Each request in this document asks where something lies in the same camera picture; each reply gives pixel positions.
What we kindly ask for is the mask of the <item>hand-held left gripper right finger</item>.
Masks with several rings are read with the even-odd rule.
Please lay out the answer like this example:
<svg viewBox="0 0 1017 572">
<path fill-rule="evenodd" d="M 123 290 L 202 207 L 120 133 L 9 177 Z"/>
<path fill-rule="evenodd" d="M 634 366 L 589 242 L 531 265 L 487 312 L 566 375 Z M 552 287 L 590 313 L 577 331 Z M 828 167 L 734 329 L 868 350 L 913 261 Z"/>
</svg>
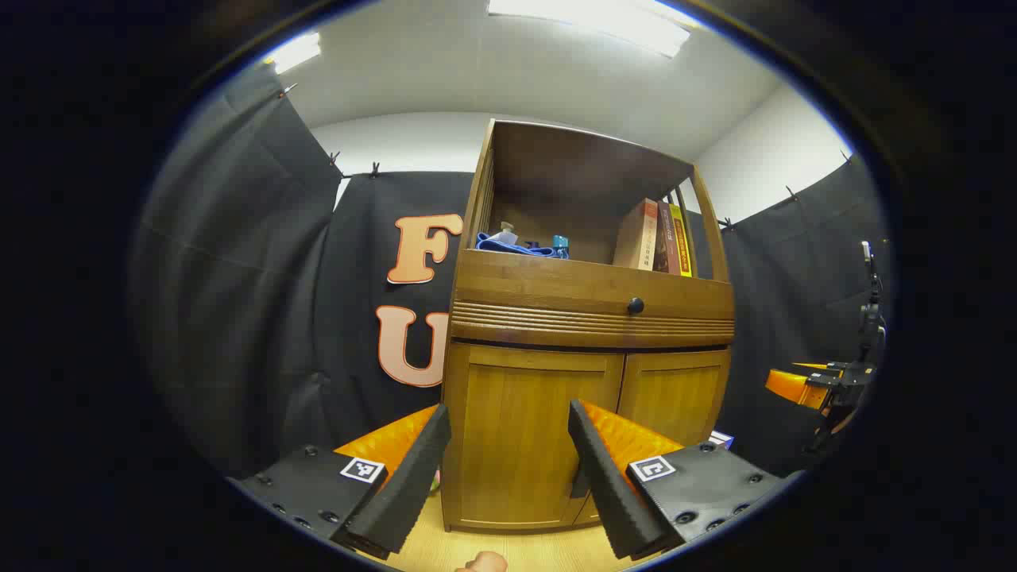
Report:
<svg viewBox="0 0 1017 572">
<path fill-rule="evenodd" d="M 570 402 L 569 435 L 618 558 L 704 544 L 803 478 L 777 477 L 712 441 L 680 445 L 585 400 Z"/>
</svg>

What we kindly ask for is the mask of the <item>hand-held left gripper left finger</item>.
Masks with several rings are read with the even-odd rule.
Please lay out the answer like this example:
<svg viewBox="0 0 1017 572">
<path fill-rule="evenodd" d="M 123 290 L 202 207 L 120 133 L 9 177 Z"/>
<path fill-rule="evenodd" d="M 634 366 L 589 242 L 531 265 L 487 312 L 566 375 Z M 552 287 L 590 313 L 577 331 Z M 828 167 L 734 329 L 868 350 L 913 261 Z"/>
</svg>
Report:
<svg viewBox="0 0 1017 572">
<path fill-rule="evenodd" d="M 231 484 L 309 535 L 385 560 L 416 525 L 450 437 L 436 404 L 335 449 L 299 446 Z"/>
</svg>

